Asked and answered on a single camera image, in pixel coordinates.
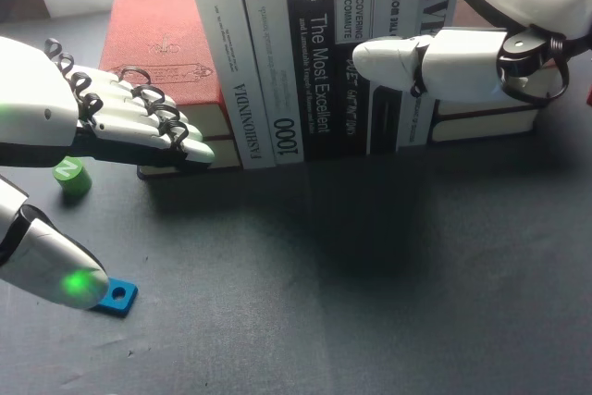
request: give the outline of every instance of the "screw hole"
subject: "screw hole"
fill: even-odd
[[[116,301],[122,300],[126,296],[126,290],[122,287],[117,287],[116,289],[113,289],[113,291],[111,292],[111,296]]]

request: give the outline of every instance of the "blue block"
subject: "blue block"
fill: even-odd
[[[114,316],[126,316],[133,305],[138,288],[131,282],[109,279],[109,292],[93,310]]]

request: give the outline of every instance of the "green bottle cap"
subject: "green bottle cap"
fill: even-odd
[[[82,196],[93,185],[84,165],[75,157],[66,157],[54,167],[54,178],[69,196]]]

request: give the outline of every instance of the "robotic hand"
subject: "robotic hand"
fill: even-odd
[[[393,90],[451,102],[510,96],[546,105],[565,93],[570,82],[567,62],[592,48],[592,0],[466,2],[497,28],[374,39],[356,48],[353,62],[358,71]],[[561,89],[548,97],[527,94],[528,77],[550,61],[561,73]]]
[[[0,165],[54,167],[66,155],[180,170],[214,161],[200,131],[145,71],[78,67],[61,51],[53,40],[44,54],[0,37]],[[129,71],[147,84],[124,81]],[[109,287],[103,266],[27,198],[0,176],[0,279],[51,302],[94,307]]]

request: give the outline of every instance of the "table surface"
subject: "table surface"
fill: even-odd
[[[96,67],[108,15],[10,25]],[[111,276],[125,320],[0,283],[1,392],[588,394],[592,79],[535,136],[194,178],[87,160],[65,203],[47,169],[0,168]]]

